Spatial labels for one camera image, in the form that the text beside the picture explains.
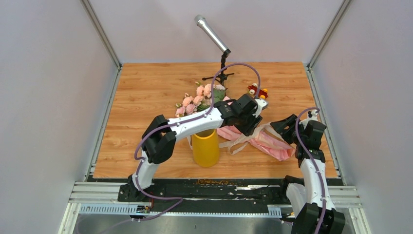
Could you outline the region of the white printed ribbon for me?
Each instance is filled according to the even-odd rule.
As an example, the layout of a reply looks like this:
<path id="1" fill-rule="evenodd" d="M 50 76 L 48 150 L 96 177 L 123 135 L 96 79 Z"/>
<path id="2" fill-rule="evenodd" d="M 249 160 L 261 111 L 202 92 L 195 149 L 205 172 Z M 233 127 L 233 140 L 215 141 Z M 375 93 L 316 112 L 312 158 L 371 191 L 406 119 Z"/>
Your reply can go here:
<path id="1" fill-rule="evenodd" d="M 279 161 L 284 161 L 296 151 L 294 147 L 282 140 L 281 135 L 273 130 L 270 123 L 260 125 L 248 137 L 240 133 L 234 126 L 219 128 L 217 134 L 226 139 L 225 142 L 219 144 L 219 148 L 225 148 L 231 155 L 237 154 L 248 145 L 252 145 L 261 152 Z"/>

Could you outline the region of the pink flower bouquet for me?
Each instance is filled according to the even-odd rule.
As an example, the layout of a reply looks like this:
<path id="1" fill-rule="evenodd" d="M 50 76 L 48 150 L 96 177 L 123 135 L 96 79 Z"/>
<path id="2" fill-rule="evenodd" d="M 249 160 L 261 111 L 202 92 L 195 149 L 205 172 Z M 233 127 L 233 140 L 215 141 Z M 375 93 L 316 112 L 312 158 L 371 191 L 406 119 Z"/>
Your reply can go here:
<path id="1" fill-rule="evenodd" d="M 197 81 L 195 84 L 197 85 L 195 95 L 185 93 L 182 101 L 175 104 L 176 117 L 185 117 L 207 110 L 211 107 L 212 101 L 229 100 L 226 95 L 226 88 L 220 83 L 202 85 Z M 269 123 L 260 125 L 248 137 L 241 134 L 234 126 L 221 127 L 217 129 L 217 134 L 226 140 L 220 147 L 226 148 L 231 155 L 251 145 L 279 161 L 284 161 L 289 159 L 296 151 L 294 147 L 282 141 L 279 134 L 270 129 Z"/>

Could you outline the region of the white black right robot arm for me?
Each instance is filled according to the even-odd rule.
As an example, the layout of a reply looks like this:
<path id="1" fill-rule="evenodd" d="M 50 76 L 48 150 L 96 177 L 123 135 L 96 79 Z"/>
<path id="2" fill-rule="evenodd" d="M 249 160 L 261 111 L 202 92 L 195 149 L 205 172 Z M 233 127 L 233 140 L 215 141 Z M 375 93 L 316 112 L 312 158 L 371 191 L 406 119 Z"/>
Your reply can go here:
<path id="1" fill-rule="evenodd" d="M 287 175 L 278 190 L 283 203 L 290 203 L 295 214 L 293 234 L 340 234 L 345 215 L 338 212 L 327 188 L 325 155 L 320 149 L 326 125 L 315 110 L 301 121 L 296 115 L 271 122 L 271 127 L 288 144 L 295 144 L 295 157 L 303 178 Z"/>

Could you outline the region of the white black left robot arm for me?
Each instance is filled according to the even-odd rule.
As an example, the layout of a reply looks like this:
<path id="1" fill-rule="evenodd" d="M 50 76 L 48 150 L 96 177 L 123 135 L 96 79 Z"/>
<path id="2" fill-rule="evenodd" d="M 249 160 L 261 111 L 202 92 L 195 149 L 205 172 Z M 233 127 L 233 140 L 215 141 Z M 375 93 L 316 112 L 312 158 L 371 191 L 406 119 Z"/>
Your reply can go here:
<path id="1" fill-rule="evenodd" d="M 219 101 L 190 116 L 170 119 L 163 115 L 156 116 L 144 132 L 134 154 L 140 163 L 131 175 L 131 196 L 137 201 L 148 198 L 158 165 L 172 156 L 175 144 L 180 140 L 225 126 L 235 126 L 243 135 L 250 136 L 262 120 L 261 112 L 267 107 L 265 99 L 244 94 L 237 100 Z"/>

